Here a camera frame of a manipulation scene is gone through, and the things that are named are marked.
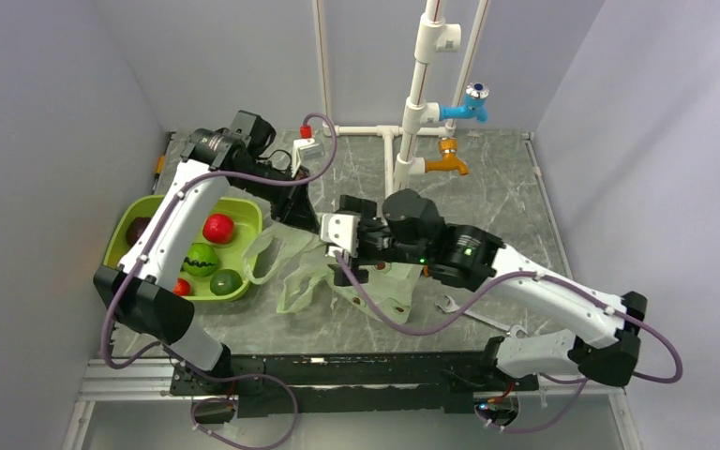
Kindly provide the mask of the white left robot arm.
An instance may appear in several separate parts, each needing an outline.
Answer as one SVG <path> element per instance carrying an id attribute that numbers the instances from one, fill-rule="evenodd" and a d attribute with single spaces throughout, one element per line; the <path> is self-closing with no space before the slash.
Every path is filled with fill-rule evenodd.
<path id="1" fill-rule="evenodd" d="M 102 265 L 94 275 L 107 308 L 100 352 L 108 367 L 127 368 L 138 358 L 116 362 L 112 357 L 113 327 L 121 323 L 154 337 L 145 349 L 164 347 L 195 371 L 195 382 L 207 393 L 220 393 L 230 385 L 230 348 L 196 322 L 194 305 L 173 293 L 173 287 L 206 216 L 229 187 L 267 201 L 273 219 L 283 225 L 319 231 L 308 184 L 327 172 L 337 149 L 331 149 L 317 172 L 295 166 L 282 171 L 263 157 L 275 137 L 270 123 L 247 111 L 239 111 L 229 127 L 199 128 L 189 135 L 173 183 L 149 225 L 115 267 Z"/>

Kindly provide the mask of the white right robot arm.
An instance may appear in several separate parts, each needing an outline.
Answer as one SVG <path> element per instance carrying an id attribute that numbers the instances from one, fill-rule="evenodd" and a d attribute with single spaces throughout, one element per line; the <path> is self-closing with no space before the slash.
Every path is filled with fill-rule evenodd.
<path id="1" fill-rule="evenodd" d="M 562 331 L 536 337 L 492 339 L 479 364 L 484 385 L 501 389 L 538 372 L 580 373 L 597 383 L 624 387 L 636 373 L 640 322 L 648 300 L 638 292 L 597 292 L 534 262 L 500 237 L 473 225 L 447 222 L 435 203 L 411 189 L 373 201 L 348 195 L 322 219 L 337 284 L 368 281 L 366 266 L 407 263 L 424 267 L 441 284 L 505 298 L 548 316 Z"/>

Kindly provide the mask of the dark green fake avocado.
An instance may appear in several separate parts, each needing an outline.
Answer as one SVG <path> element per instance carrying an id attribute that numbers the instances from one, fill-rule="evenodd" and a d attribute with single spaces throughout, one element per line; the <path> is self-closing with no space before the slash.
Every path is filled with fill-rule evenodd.
<path id="1" fill-rule="evenodd" d="M 241 275 L 232 269 L 217 270 L 210 278 L 209 289 L 215 296 L 232 295 L 244 283 Z"/>

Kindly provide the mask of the green fake watermelon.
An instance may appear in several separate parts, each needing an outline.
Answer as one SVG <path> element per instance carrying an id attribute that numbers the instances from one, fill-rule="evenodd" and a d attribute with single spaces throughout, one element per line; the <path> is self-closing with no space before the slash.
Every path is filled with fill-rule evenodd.
<path id="1" fill-rule="evenodd" d="M 216 250 L 205 243 L 194 243 L 182 263 L 182 270 L 194 277 L 206 278 L 221 267 Z"/>

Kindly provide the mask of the red fake tomato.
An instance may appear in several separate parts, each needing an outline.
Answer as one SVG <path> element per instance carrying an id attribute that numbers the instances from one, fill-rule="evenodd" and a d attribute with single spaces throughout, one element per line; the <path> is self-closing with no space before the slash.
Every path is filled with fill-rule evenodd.
<path id="1" fill-rule="evenodd" d="M 190 282 L 184 278 L 179 277 L 172 289 L 172 292 L 178 296 L 188 296 L 192 292 L 192 286 Z"/>

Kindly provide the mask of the dark red fake apple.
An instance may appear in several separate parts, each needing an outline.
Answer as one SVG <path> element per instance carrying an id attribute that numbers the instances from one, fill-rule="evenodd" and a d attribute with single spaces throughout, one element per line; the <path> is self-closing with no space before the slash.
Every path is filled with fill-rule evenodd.
<path id="1" fill-rule="evenodd" d="M 135 217 L 128 224 L 125 232 L 125 241 L 130 248 L 133 247 L 142 237 L 150 221 L 150 217 Z"/>

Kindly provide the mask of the green plastic basin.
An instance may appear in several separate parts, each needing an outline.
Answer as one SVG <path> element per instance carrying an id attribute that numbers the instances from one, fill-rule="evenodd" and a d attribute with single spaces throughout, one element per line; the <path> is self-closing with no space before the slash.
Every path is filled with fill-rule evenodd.
<path id="1" fill-rule="evenodd" d="M 203 224 L 206 219 L 215 213 L 225 214 L 234 221 L 232 241 L 227 245 L 216 245 L 208 242 L 202 235 Z M 164 281 L 174 281 L 178 278 L 188 280 L 192 292 L 185 298 L 192 302 L 207 301 L 234 301 L 242 297 L 249 287 L 247 275 L 250 274 L 257 261 L 255 256 L 248 253 L 248 248 L 263 231 L 263 214 L 261 208 L 252 200 L 238 198 L 220 198 L 209 214 L 200 219 L 188 219 L 189 229 L 184 232 L 163 232 L 156 241 L 157 248 L 150 257 L 162 270 Z M 194 243 L 205 243 L 212 246 L 221 261 L 221 269 L 232 269 L 238 272 L 244 283 L 232 295 L 215 296 L 210 292 L 209 277 L 194 277 L 182 270 L 182 263 L 188 250 Z"/>

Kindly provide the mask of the orange plastic faucet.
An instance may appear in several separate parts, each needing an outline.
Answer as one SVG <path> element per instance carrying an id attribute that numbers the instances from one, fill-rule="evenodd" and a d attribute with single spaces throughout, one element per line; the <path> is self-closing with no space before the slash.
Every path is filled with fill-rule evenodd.
<path id="1" fill-rule="evenodd" d="M 438 142 L 439 159 L 426 160 L 425 172 L 456 172 L 460 176 L 469 174 L 469 168 L 457 154 L 458 141 L 455 138 L 441 138 Z"/>

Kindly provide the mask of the blue plastic faucet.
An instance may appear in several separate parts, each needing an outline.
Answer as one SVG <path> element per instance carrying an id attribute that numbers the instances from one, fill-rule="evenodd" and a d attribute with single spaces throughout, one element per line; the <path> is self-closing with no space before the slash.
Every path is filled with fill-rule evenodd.
<path id="1" fill-rule="evenodd" d="M 440 107 L 440 121 L 449 119 L 474 119 L 478 123 L 486 123 L 488 111 L 485 103 L 489 96 L 488 87 L 480 82 L 471 82 L 466 85 L 462 104 L 456 107 Z"/>

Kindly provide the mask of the silver metal wrench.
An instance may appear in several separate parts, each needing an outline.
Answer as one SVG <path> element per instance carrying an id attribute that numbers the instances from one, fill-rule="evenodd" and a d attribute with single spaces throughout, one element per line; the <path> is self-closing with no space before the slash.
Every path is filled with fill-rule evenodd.
<path id="1" fill-rule="evenodd" d="M 461 309 L 461 305 L 459 305 L 453 297 L 447 294 L 443 296 L 443 300 L 436 302 L 435 306 L 439 311 L 444 314 L 456 313 Z M 470 309 L 465 310 L 463 312 L 463 315 L 475 321 L 484 323 L 488 326 L 503 331 L 507 336 L 512 338 L 526 338 L 528 336 L 526 328 L 519 324 L 506 324 L 489 318 L 483 314 L 472 311 Z"/>

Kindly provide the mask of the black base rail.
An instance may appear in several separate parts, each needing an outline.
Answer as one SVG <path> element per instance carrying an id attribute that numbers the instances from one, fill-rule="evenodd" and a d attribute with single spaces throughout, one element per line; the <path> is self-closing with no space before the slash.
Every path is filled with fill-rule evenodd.
<path id="1" fill-rule="evenodd" d="M 192 369 L 173 369 L 174 397 L 237 401 L 240 418 L 289 413 L 439 410 L 472 413 L 485 396 L 534 392 L 534 375 L 512 379 L 492 366 L 490 350 L 327 354 L 235 354 L 236 382 L 211 382 Z"/>

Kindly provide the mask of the white PVC pipe frame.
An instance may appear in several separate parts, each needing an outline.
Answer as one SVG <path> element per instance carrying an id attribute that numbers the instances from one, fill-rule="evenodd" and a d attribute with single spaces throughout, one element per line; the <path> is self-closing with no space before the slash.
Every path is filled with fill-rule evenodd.
<path id="1" fill-rule="evenodd" d="M 468 27 L 444 1 L 315 1 L 312 4 L 324 112 L 333 136 L 375 136 L 386 195 L 439 159 L 457 122 L 440 107 L 462 104 L 491 7 L 478 1 Z"/>

